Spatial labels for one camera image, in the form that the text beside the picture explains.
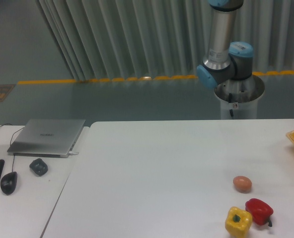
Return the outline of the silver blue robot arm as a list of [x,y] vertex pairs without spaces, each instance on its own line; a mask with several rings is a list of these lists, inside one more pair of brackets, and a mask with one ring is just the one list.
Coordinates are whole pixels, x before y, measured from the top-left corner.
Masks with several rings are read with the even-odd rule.
[[245,80],[252,75],[253,47],[232,42],[237,11],[242,0],[210,0],[212,23],[209,46],[197,76],[207,88],[216,88],[229,79]]

